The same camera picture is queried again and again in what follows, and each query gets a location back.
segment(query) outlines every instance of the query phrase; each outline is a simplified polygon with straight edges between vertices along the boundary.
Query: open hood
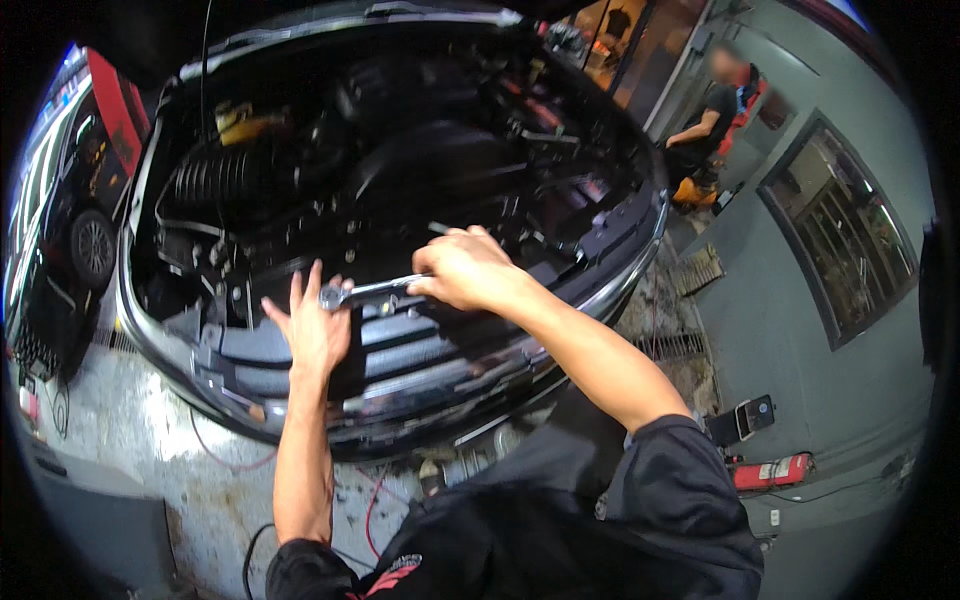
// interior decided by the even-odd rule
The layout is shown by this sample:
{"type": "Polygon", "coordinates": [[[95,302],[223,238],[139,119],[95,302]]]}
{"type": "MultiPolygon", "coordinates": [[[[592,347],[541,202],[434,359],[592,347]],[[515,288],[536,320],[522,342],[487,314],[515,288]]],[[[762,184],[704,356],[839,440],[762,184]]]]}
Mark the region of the open hood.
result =
{"type": "MultiPolygon", "coordinates": [[[[590,0],[501,0],[498,2],[247,0],[213,2],[207,43],[258,25],[279,28],[334,16],[363,16],[427,10],[482,11],[506,8],[536,20],[559,20],[592,4],[590,0]]],[[[197,0],[107,0],[95,4],[77,43],[91,46],[130,81],[144,89],[161,85],[198,57],[204,44],[206,2],[197,0]]]]}

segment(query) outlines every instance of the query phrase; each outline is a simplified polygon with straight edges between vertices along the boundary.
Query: forearm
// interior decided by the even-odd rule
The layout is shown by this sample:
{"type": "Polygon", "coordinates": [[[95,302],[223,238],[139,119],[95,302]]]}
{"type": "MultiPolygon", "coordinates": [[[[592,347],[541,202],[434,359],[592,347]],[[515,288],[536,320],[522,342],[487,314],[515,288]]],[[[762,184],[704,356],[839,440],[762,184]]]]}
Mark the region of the forearm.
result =
{"type": "Polygon", "coordinates": [[[673,384],[649,358],[531,277],[495,312],[543,344],[580,391],[631,433],[663,415],[690,416],[673,384]]]}
{"type": "Polygon", "coordinates": [[[710,135],[710,132],[713,130],[712,127],[708,127],[703,123],[698,123],[691,127],[688,130],[677,133],[672,137],[674,144],[688,144],[689,142],[698,140],[702,137],[707,137],[710,135]]]}
{"type": "Polygon", "coordinates": [[[306,539],[330,543],[333,460],[326,439],[327,377],[291,371],[290,407],[274,476],[274,523],[282,545],[306,539]]]}

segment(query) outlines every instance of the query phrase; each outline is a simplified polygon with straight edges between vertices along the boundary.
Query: red fire extinguisher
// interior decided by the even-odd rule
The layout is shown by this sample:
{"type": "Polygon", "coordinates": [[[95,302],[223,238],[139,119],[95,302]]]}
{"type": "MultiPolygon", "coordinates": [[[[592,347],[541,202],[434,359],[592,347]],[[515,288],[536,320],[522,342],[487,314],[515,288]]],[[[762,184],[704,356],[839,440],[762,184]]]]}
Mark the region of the red fire extinguisher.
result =
{"type": "Polygon", "coordinates": [[[786,456],[760,465],[739,465],[733,469],[733,485],[738,491],[770,490],[803,482],[813,469],[809,452],[786,456]]]}

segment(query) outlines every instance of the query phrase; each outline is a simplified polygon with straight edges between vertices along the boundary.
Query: car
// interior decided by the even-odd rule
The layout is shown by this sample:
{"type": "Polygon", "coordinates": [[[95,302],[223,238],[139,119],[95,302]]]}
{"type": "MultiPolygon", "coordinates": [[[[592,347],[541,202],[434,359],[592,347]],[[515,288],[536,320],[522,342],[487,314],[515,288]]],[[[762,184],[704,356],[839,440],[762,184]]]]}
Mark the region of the car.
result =
{"type": "MultiPolygon", "coordinates": [[[[585,4],[232,13],[179,68],[198,27],[142,62],[122,52],[137,40],[101,40],[135,83],[168,77],[118,240],[132,344],[198,411],[276,444],[290,351],[260,299],[286,308],[316,258],[325,278],[390,280],[439,232],[481,225],[557,296],[615,320],[660,244],[666,175],[640,126],[538,34],[585,4]]],[[[491,314],[399,292],[352,323],[328,398],[337,460],[463,442],[564,381],[491,314]]]]}
{"type": "Polygon", "coordinates": [[[75,358],[113,275],[121,190],[90,78],[43,126],[14,191],[6,242],[4,327],[24,373],[48,381],[75,358]]]}

